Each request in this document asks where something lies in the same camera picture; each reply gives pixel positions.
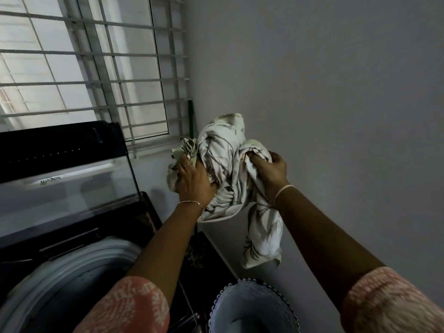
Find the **person's left arm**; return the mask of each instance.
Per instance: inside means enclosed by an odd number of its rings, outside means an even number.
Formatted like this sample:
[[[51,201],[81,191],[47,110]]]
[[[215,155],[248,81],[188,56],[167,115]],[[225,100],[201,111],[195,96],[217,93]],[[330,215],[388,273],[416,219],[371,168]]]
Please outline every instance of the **person's left arm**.
[[[205,209],[213,199],[216,187],[210,185],[202,162],[198,160],[194,167],[189,165],[184,155],[178,168],[181,176],[180,201],[196,201]],[[154,283],[164,294],[169,306],[173,301],[192,230],[202,211],[197,203],[179,203],[127,273],[127,276],[143,277]]]

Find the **open lid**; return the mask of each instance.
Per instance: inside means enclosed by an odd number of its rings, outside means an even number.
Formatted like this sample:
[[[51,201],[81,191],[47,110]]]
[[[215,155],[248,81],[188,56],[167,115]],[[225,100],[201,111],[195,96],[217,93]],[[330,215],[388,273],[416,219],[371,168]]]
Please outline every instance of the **open lid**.
[[[0,249],[140,201],[118,124],[0,133]]]

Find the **scalloped rim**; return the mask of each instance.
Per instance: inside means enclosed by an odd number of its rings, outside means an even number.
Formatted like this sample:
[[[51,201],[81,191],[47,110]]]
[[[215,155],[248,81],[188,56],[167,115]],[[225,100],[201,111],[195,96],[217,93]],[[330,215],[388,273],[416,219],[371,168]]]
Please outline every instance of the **scalloped rim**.
[[[219,300],[219,297],[221,296],[221,294],[225,291],[225,289],[226,289],[228,286],[236,285],[236,284],[238,284],[238,283],[241,282],[241,281],[254,281],[254,282],[257,283],[258,285],[264,285],[264,286],[268,287],[268,288],[269,288],[270,290],[272,290],[275,294],[277,294],[277,295],[278,295],[278,296],[279,296],[279,297],[280,297],[280,298],[286,303],[286,305],[287,305],[288,308],[290,309],[291,313],[293,313],[293,315],[294,315],[294,319],[296,320],[297,333],[301,333],[301,327],[300,327],[300,325],[299,325],[299,320],[297,319],[296,313],[293,311],[293,308],[292,308],[291,305],[288,303],[288,301],[285,299],[285,297],[284,297],[283,295],[281,295],[280,292],[279,292],[278,290],[276,290],[273,286],[271,286],[271,285],[265,283],[264,281],[262,281],[262,280],[260,280],[260,279],[254,279],[254,278],[242,278],[242,279],[238,279],[238,280],[236,281],[236,283],[234,283],[234,284],[233,284],[233,283],[228,284],[227,286],[225,286],[225,287],[219,292],[218,296],[217,296],[216,299],[214,300],[213,306],[211,307],[210,318],[208,319],[208,332],[209,332],[209,333],[214,333],[214,332],[211,331],[211,328],[210,328],[210,324],[211,324],[211,316],[213,315],[214,307],[215,307],[217,301]]]

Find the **forearm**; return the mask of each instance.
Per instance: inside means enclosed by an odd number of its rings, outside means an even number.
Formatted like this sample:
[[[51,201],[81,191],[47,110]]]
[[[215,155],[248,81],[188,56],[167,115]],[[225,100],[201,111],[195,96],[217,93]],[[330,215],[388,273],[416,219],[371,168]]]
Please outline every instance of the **forearm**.
[[[195,203],[179,204],[148,243],[127,276],[153,282],[171,306],[191,233],[201,213]]]
[[[338,310],[360,277],[384,266],[298,190],[292,187],[283,190],[276,208],[309,268]]]

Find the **person's right arm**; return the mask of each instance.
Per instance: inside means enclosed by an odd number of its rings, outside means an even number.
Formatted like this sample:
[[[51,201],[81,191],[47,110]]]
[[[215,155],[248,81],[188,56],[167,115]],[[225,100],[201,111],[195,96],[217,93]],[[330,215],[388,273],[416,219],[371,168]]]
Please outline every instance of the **person's right arm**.
[[[366,273],[384,264],[330,220],[299,190],[288,185],[286,163],[271,153],[273,163],[249,154],[306,263],[338,310],[352,286]]]

